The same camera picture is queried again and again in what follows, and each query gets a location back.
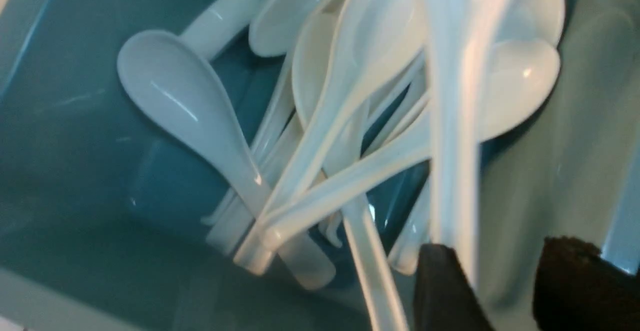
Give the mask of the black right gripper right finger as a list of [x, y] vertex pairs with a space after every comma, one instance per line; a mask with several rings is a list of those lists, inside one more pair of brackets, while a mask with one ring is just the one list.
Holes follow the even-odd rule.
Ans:
[[637, 331], [639, 277], [603, 259], [593, 243], [544, 238], [532, 314], [542, 331]]

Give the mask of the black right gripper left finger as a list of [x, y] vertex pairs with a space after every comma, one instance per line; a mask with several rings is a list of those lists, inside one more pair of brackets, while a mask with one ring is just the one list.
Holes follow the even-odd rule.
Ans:
[[443, 244], [420, 247], [413, 293], [416, 331], [493, 331], [457, 252]]

